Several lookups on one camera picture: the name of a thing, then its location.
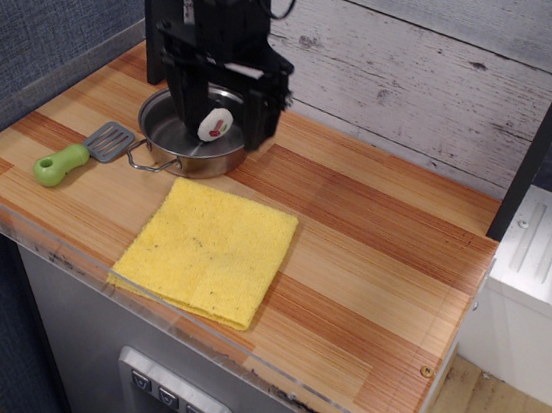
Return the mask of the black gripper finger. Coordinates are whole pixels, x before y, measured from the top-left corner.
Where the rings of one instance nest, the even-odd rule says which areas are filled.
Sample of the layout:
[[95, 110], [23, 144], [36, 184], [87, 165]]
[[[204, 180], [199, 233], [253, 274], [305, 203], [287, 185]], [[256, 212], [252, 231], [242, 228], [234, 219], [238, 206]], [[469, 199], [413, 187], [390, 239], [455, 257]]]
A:
[[215, 108], [209, 99], [209, 80], [198, 66], [164, 58], [165, 76], [177, 116], [196, 136], [204, 118]]
[[258, 150], [263, 142], [275, 134], [280, 115], [284, 111], [285, 96], [283, 91], [248, 91], [243, 118], [246, 151]]

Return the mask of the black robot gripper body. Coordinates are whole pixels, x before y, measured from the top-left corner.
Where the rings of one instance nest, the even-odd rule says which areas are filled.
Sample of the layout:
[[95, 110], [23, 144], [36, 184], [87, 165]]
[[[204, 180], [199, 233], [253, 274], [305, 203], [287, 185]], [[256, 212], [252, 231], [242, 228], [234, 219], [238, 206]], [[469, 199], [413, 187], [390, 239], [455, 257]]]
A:
[[193, 22], [157, 23], [160, 59], [173, 98], [210, 102], [218, 85], [249, 108], [284, 111], [289, 103], [290, 61], [269, 45], [275, 15], [271, 0], [192, 0]]

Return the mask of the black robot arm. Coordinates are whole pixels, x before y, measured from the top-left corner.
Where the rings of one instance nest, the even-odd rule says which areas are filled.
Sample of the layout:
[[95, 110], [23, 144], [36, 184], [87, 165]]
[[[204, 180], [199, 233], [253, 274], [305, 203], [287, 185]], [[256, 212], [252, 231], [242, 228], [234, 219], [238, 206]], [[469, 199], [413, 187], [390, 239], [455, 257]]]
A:
[[213, 85], [236, 93], [243, 112], [235, 118], [244, 146], [257, 150], [275, 134], [288, 105], [291, 62], [271, 48], [271, 0], [193, 0], [193, 24], [164, 22], [161, 51], [169, 92], [179, 119], [192, 134], [216, 109]]

